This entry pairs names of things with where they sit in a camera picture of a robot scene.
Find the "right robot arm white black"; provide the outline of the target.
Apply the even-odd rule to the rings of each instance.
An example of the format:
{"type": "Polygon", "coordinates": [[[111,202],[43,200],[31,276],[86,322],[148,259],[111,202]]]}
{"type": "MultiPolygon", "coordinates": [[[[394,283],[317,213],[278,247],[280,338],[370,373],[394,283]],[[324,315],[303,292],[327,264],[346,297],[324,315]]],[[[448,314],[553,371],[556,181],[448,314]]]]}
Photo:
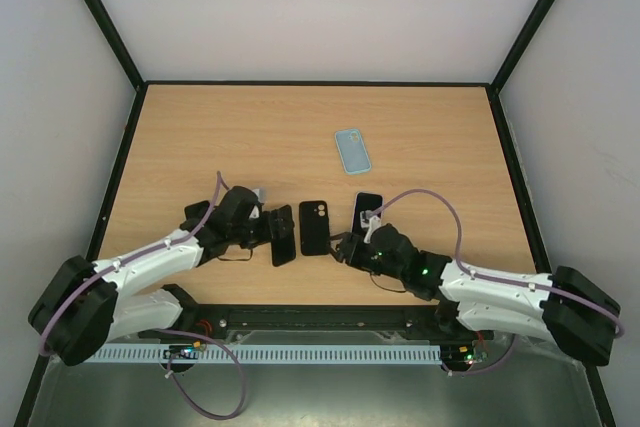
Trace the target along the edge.
{"type": "Polygon", "coordinates": [[[436,314],[437,329],[447,338],[500,331],[551,342],[585,364],[610,361],[620,306],[574,268],[535,275],[481,268],[420,250],[391,224],[331,239],[336,261],[395,279],[421,300],[450,304],[436,314]]]}

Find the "black phone case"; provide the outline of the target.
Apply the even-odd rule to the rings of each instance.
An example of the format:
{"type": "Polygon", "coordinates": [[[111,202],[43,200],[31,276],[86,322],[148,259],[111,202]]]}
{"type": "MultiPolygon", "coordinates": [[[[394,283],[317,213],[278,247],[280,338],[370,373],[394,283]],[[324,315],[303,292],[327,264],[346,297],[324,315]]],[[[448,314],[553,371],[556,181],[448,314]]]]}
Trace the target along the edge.
{"type": "Polygon", "coordinates": [[[299,204],[299,228],[303,256],[329,254],[329,213],[325,201],[303,201],[299,204]]]}

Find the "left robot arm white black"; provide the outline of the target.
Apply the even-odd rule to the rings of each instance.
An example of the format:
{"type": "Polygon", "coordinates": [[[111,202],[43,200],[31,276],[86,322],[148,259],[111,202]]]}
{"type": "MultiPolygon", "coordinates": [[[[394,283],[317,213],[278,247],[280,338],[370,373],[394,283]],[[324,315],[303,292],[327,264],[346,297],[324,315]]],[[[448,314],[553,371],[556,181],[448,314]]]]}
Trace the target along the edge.
{"type": "Polygon", "coordinates": [[[28,316],[40,335],[41,355],[75,366],[114,339],[186,327],[189,295],[176,286],[152,293],[146,288],[220,259],[232,246],[253,251],[267,244],[275,266],[295,257],[291,207],[264,210],[258,190],[217,191],[211,200],[186,206],[184,214],[176,230],[130,253],[64,261],[28,316]]]}

